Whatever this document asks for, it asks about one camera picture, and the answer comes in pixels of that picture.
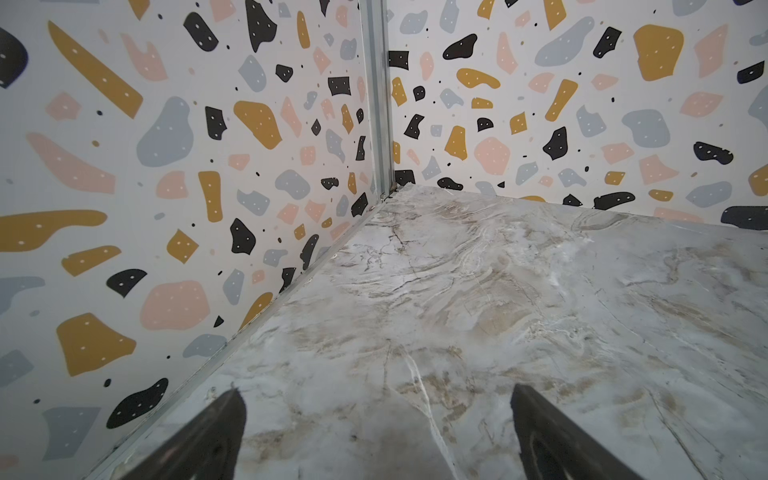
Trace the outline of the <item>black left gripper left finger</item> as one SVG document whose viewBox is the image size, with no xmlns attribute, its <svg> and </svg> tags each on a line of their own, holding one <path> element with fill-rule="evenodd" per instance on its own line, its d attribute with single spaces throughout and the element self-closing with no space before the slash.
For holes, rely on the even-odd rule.
<svg viewBox="0 0 768 480">
<path fill-rule="evenodd" d="M 129 480 L 232 479 L 246 420 L 246 404 L 240 391 L 230 389 L 124 477 Z"/>
</svg>

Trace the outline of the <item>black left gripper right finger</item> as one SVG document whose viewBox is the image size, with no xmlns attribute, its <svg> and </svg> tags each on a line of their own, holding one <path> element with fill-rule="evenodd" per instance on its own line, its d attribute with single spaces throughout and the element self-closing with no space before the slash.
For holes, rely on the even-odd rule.
<svg viewBox="0 0 768 480">
<path fill-rule="evenodd" d="M 528 479 L 641 479 L 532 386 L 514 386 L 511 410 Z"/>
</svg>

